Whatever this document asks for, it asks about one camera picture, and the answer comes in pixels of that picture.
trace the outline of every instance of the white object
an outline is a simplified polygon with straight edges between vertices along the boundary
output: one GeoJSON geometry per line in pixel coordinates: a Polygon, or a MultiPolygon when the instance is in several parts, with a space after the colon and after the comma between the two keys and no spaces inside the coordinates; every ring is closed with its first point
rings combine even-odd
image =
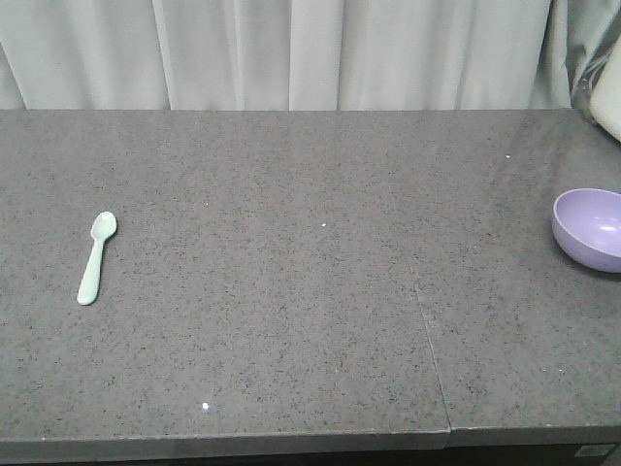
{"type": "Polygon", "coordinates": [[[617,40],[595,86],[590,110],[597,123],[621,141],[621,39],[617,40]]]}
{"type": "Polygon", "coordinates": [[[90,229],[90,236],[93,238],[93,249],[88,257],[86,270],[78,290],[78,302],[83,306],[92,303],[97,298],[99,291],[99,275],[101,271],[101,258],[104,251],[104,243],[113,236],[116,231],[116,218],[111,212],[102,212],[90,229]]]}

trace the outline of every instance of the spoon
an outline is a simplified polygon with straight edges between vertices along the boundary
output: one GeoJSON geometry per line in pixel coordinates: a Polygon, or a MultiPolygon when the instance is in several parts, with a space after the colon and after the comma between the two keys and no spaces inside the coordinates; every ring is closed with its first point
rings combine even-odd
{"type": "Polygon", "coordinates": [[[83,306],[92,303],[97,298],[99,291],[99,274],[101,270],[101,256],[104,251],[104,243],[113,236],[116,231],[116,218],[111,212],[102,212],[95,218],[90,236],[95,240],[93,249],[88,257],[86,270],[78,290],[78,302],[83,306]]]}

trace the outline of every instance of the curtain fold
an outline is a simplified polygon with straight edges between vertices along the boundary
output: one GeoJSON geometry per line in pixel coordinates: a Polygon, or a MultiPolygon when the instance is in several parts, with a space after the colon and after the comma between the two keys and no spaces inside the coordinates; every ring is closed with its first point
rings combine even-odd
{"type": "Polygon", "coordinates": [[[0,0],[0,108],[558,108],[621,0],[0,0]]]}

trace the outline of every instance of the lavender plastic bowl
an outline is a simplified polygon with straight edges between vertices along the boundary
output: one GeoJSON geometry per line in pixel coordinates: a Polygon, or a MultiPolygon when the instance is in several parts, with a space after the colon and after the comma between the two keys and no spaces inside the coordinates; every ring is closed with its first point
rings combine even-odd
{"type": "Polygon", "coordinates": [[[552,231],[573,259],[603,272],[621,272],[621,194],[582,188],[554,202],[552,231]]]}

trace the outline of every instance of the speckled stone surface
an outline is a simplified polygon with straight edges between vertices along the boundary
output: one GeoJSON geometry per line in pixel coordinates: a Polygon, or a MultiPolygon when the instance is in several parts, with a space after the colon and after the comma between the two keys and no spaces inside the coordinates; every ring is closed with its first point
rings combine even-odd
{"type": "Polygon", "coordinates": [[[0,113],[2,459],[442,447],[382,130],[0,113]],[[105,210],[118,230],[82,307],[105,210]]]}
{"type": "Polygon", "coordinates": [[[621,146],[578,112],[385,116],[398,220],[449,444],[621,440],[621,276],[557,247],[554,199],[621,190],[621,146]]]}
{"type": "Polygon", "coordinates": [[[578,113],[10,111],[0,166],[4,462],[621,440],[621,278],[549,225],[621,190],[578,113]]]}

